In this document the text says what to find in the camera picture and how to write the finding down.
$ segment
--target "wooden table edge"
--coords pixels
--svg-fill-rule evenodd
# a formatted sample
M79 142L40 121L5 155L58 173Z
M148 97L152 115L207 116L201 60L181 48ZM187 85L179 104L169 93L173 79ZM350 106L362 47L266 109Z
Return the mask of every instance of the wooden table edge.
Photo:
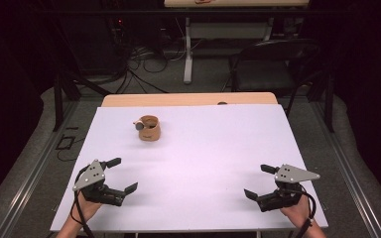
M271 92L213 92L111 94L104 97L102 107L128 106L198 106L227 104L278 104Z

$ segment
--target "cable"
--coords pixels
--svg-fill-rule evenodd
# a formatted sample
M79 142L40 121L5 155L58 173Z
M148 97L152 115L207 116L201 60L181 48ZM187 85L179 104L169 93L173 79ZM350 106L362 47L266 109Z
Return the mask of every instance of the cable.
M146 84L148 84L148 85L150 85L150 86L156 88L157 90L159 90L159 91L161 91L161 92L169 93L168 91L165 91L165 90L161 89L160 87L157 87L156 85L151 84L151 83L145 81L144 79L142 79L141 77L139 77L139 76L138 76L135 72L133 72L132 70L128 70L128 71L129 71L130 73L132 73L132 75L134 75L135 78L137 78L138 80L140 80L140 81L142 81L142 82L144 82L144 83L146 83Z
M55 232L52 231L51 233L49 233L49 235L46 238L51 238L54 234L55 234Z
M122 83L120 83L119 87L118 87L117 90L114 92L115 94L118 94L119 91L120 91L120 88L122 88L123 85L125 84L125 82L126 82L126 76L127 76L127 75L128 75L128 71L126 70L125 75L124 75L124 77L123 77L123 81L122 81Z
M183 56L184 56L184 53L185 53L185 51L182 51L182 56L181 57L179 57L179 58L177 58L177 56L179 55L179 52L181 51L181 46L180 46L180 44L178 44L178 49L176 50L176 52L175 52L175 55L174 56L172 56L170 59L167 59L168 61L175 61L175 60L179 60L179 59L181 59Z
M182 28L181 28L181 25L179 24L178 18L175 18L175 20L176 20L176 24L178 25L179 30L181 31L182 38L184 39L185 38L185 34L184 34L184 31L182 31ZM176 58L176 59L170 59L170 60L172 60L172 61L174 61L174 60L180 60L186 54L186 52L187 52L186 48L187 48L187 42L184 41L184 50L183 50L182 55L180 57Z
M299 233L297 234L296 238L302 238L303 235L306 233L306 231L308 230L308 228L312 225L312 221L314 220L315 218L315 213L317 212L317 203L315 202L315 199L310 195L308 194L307 192L305 192L305 188L302 187L302 189L304 191L298 191L298 190L291 190L291 189L285 189L285 188L282 188L281 191L283 192L287 192L287 193L297 193L297 194L301 194L301 195L305 195L308 197L309 200L312 201L312 211L311 211L311 206L309 205L309 217L308 219L306 220L305 224L302 226L302 228L300 229Z
M79 177L82 175L82 173L84 173L86 170L88 169L88 167L85 167L83 168L82 170L79 171L78 175L76 176L75 178L75 183L79 180ZM79 200L78 200L78 197L79 197L79 192L77 190L75 190L73 192L73 205L72 205L72 208L70 209L70 217L78 222L81 226L82 226L82 229L84 230L84 232L86 233L86 235L89 237L89 238L94 238L94 235L92 234L92 231L89 229L88 225L86 224L85 222L85 218L83 216L83 213L82 213L82 210L81 210L81 207L79 205ZM80 221L78 221L77 219L75 219L73 217L73 214L72 214L72 211L73 211L73 207L76 205L76 209L78 211L78 215L79 215L79 218L80 218Z
M145 88L142 86L141 82L139 82L139 80L136 80L138 82L138 85L141 87L141 89L145 92L145 93L148 93Z
M162 69L159 69L156 71L150 71L150 70L147 70L146 65L145 65L146 60L144 59L143 69L148 71L148 72L152 72L152 73L164 71L164 69L166 69L166 67L167 67L167 64L169 63L169 60L166 58L165 55L163 55L163 60L164 60L164 65L163 65Z
M116 80L119 80L119 78L122 76L122 72L120 71L117 71L116 73L114 73L113 75L111 75L109 78L107 79L103 79L103 80L92 80L90 78L88 78L88 81L94 83L95 85L101 85L101 84L106 84L106 83L109 83L109 82L113 82L113 81L116 81ZM77 82L76 84L78 85L84 85L83 83L81 82Z
M123 84L124 84L125 81L126 81L126 75L125 75L125 80L123 81L122 85L120 85L119 88L116 90L116 94L123 94L123 93L125 93L126 88L128 88L129 84L130 84L131 81L132 81L132 77L133 77L133 75L131 74L131 76L129 77L128 83L126 83L126 86L125 86L125 87L123 88L123 90L119 93L120 88L122 88Z
M74 141L72 144L75 144L75 143L80 142L80 141L83 141L83 140L85 140L85 138L82 138L82 139L79 139L79 140L77 140L77 141ZM58 151L58 153L57 153L57 158L58 158L58 160L60 160L60 161L62 161L62 162L76 161L76 159L67 159L67 160L62 159L61 156L60 156L60 153L61 153L62 151L65 151L65 150L60 150L60 151Z

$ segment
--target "human hand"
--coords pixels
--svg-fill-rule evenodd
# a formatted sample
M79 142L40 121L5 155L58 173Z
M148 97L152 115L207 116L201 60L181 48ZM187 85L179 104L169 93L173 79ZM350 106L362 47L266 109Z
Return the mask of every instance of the human hand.
M87 201L85 197L82 195L82 192L78 195L78 202L79 207L82 211L82 215L84 216L85 222L87 222L89 219L91 219L92 216L97 212L97 210L101 207L102 203L96 203L92 201ZM76 207L76 204L73 206L72 209L72 216L76 220L80 221L78 209Z
M92 201L85 200L85 197L80 192L78 195L78 202L79 207L82 211L82 214L84 216L85 222L87 222L89 219L91 219L92 216L97 212L97 210L101 207L101 203L95 203ZM78 209L76 208L76 205L72 208L72 216L75 220L80 221ZM77 233L81 229L82 225L76 222L75 220L70 217L70 215L67 216L66 222L64 223L61 231L58 233L57 238L74 238L76 237Z
M298 204L290 207L283 207L280 210L285 216L289 217L289 220L293 225L297 228L301 228L309 218L309 199L307 196L302 195Z
M285 216L289 217L289 220L293 223L293 225L300 229L310 215L309 199L307 196L302 195L298 204L290 207L283 207L280 210ZM304 237L325 238L326 236L318 226L317 222L313 220Z

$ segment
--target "table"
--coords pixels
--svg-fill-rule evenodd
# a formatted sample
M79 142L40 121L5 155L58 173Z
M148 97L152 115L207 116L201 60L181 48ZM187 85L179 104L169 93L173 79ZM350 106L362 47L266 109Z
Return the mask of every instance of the table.
M194 0L166 0L167 8L218 8L218 7L307 7L309 0L212 0L196 4ZM186 17L186 50L184 83L191 83L191 38L209 39L263 39L268 41L274 19L258 23L191 23Z
M181 8L174 8L176 4L181 4L182 1L191 1L191 0L167 0L165 1L165 4L167 2L166 6L170 6L165 9L156 9L156 10L146 10L146 9L139 9L139 10L131 10L131 9L120 9L120 10L110 10L110 11L55 11L50 10L47 8L44 9L35 9L32 11L32 13L36 15L43 15L47 17L108 17L108 16L124 16L124 17L135 17L140 18L142 16L159 16L159 17L204 17L206 15L209 16L236 16L236 14L244 15L244 16L252 16L252 17L314 17L314 18L322 18L322 17L337 17L337 18L353 18L354 13L356 10L339 10L339 9L322 9L322 10L306 10L306 9L297 9L297 10L290 10L290 9L268 9L265 10L262 7L259 8L242 8L242 7L230 7L230 8L211 8L208 6L211 5L204 5L206 7L192 7L195 4L190 3L190 7L181 7ZM280 3L281 6L286 5L285 3L287 0L280 0L280 1L273 1L270 0L269 4L273 3ZM295 4L293 6L300 6L297 5L297 1L299 0L289 0L288 4ZM301 5L308 5L306 2L300 2ZM347 32L352 32L352 26L346 27ZM52 41L49 41L49 37L43 37L43 29L45 28L36 28L35 32L42 35L41 39L43 40L43 44L46 46L49 46L50 49L54 47L54 43ZM344 47L343 42L345 42L346 34L341 34L341 37L337 40L336 45L336 54L335 56L332 56L332 58L337 61L340 56L343 56L345 52L347 52L347 48ZM44 51L46 54L50 54L53 56L53 59L57 59L58 57L55 56L55 52L53 50L49 50L44 48ZM333 74L335 69L333 67L328 67L325 70L325 75L331 75ZM61 68L58 69L59 75L63 75L61 77L57 77L55 81L55 104L56 104L56 125L55 125L55 131L59 128L62 121L64 120L63 116L63 109L62 109L62 90L68 95L70 99L76 100L79 97L79 92L76 88L74 88L74 85L72 83L71 78L65 77L65 72L61 70ZM87 87L93 89L94 91L100 93L103 96L106 96L110 94L107 90L99 87L98 85L93 84L92 82L86 80L85 78L82 78L78 75L74 76L76 80L81 81L81 83L85 84ZM327 97L325 101L325 116L324 121L329 131L333 132L332 128L332 94L333 94L333 77L328 76L326 79L326 86L324 86ZM318 87L316 95L313 97L313 100L318 100L320 98L320 94L323 92L322 86Z
M216 105L227 102L227 105ZM132 122L159 117L162 136L143 142ZM279 210L261 212L244 188L276 186L261 164L305 169L284 110L272 93L109 95L98 108L51 230L61 229L77 172L94 159L122 158L107 169L114 189L138 182L121 207L103 205L88 222L105 232L213 232L291 229ZM310 181L303 182L317 200ZM320 205L316 220L327 222Z

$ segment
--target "chair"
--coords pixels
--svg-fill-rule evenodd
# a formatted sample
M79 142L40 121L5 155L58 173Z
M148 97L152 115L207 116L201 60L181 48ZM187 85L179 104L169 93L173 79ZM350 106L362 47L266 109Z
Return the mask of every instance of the chair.
M229 58L231 91L273 92L277 97L291 95L285 108L290 115L300 86L319 78L315 56L320 51L314 40L293 39L256 43Z

